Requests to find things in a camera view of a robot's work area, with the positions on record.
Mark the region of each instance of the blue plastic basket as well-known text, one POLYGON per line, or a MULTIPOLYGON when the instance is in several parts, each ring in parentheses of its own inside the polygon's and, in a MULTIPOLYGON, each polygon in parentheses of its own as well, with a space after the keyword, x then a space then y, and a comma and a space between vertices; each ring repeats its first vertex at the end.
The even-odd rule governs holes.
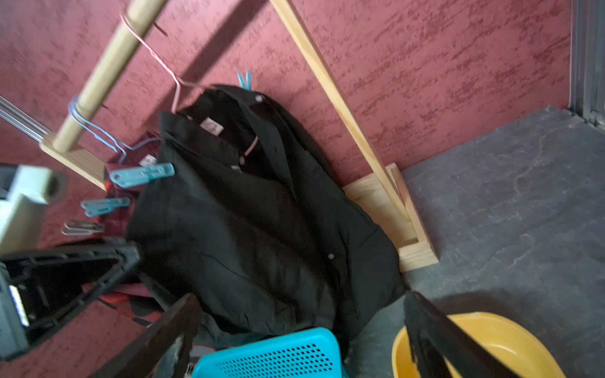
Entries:
POLYGON ((192 378, 348 378, 340 348, 325 328, 274 337, 208 354, 192 378))

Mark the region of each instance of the clothing label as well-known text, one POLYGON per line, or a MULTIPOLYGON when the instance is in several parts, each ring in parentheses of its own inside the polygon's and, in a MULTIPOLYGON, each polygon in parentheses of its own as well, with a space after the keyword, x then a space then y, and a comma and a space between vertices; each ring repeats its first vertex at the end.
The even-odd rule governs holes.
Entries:
POLYGON ((156 158, 154 158, 153 156, 151 156, 151 155, 147 154, 147 156, 145 156, 145 157, 143 158, 143 160, 141 160, 141 161, 139 162, 139 165, 140 165, 141 167, 151 167, 152 165, 155 165, 155 162, 156 162, 156 161, 157 161, 157 159, 156 159, 156 158))
POLYGON ((200 127, 216 137, 224 130, 224 127, 222 127, 220 123, 210 117, 206 118, 204 122, 200 124, 200 127))

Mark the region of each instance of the black jacket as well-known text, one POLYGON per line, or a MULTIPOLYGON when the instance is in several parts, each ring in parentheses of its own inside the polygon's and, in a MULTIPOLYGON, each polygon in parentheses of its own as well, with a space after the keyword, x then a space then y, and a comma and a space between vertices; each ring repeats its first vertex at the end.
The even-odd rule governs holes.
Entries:
POLYGON ((160 115, 157 163, 176 173, 147 185, 130 222, 142 271, 197 295, 199 339, 218 348, 309 327, 353 337, 403 292, 396 249, 286 110, 217 88, 160 115), (219 136, 200 127, 207 117, 219 136))

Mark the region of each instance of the gray stone floor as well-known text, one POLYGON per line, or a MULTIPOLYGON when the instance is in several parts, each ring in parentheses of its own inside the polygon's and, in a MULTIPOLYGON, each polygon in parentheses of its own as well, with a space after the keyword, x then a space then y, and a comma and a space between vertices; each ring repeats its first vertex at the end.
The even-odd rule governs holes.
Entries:
MULTIPOLYGON (((568 378, 605 376, 605 135, 548 107, 406 169, 440 263, 409 285, 446 313, 516 321, 568 378)), ((352 377, 391 377, 399 300, 352 343, 352 377)))

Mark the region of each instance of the yellow plastic basin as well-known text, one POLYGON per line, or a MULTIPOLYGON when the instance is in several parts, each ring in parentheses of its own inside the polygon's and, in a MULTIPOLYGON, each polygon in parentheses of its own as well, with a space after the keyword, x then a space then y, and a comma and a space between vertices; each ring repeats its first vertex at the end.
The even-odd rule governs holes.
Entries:
MULTIPOLYGON (((538 339, 519 324, 490 313, 468 313, 448 316, 485 350, 524 378, 565 378, 550 352, 538 339)), ((408 331, 401 329, 393 343, 395 378, 420 378, 411 360, 408 331)), ((448 362, 454 378, 460 374, 448 362)))

